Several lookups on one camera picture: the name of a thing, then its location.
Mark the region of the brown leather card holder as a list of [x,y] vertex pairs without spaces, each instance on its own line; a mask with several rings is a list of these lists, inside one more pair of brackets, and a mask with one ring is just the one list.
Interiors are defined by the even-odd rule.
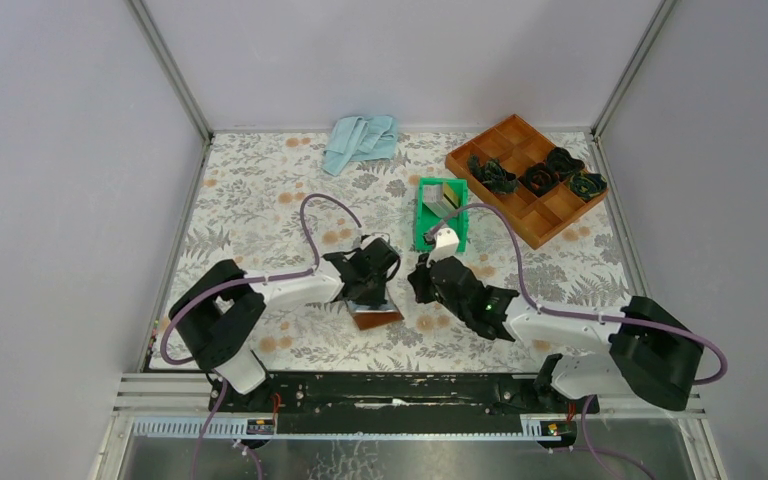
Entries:
[[347,300],[346,306],[355,325],[361,331],[404,320],[404,315],[386,287],[382,287],[360,300]]

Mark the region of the silver credit card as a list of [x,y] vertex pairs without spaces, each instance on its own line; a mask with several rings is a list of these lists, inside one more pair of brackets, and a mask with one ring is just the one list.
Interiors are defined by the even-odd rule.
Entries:
[[441,184],[426,184],[422,189],[423,204],[438,218],[447,217],[446,209],[441,203]]

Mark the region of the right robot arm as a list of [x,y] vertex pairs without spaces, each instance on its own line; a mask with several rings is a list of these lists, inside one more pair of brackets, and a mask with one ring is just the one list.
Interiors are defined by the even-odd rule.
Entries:
[[686,408],[703,343],[657,302],[588,311],[529,302],[513,290],[482,283],[458,259],[421,256],[408,276],[417,302],[436,302],[487,340],[540,340],[578,350],[547,359],[533,386],[535,402],[557,412],[591,395],[635,394],[669,411]]

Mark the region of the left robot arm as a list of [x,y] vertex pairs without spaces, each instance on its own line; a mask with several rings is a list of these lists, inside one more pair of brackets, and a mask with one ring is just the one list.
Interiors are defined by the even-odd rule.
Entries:
[[246,343],[261,317],[314,303],[382,307],[400,266],[400,254],[376,235],[363,236],[354,249],[321,255],[301,271],[245,271],[233,260],[220,261],[170,308],[163,358],[170,365],[195,362],[225,380],[242,408],[259,410],[271,387]]

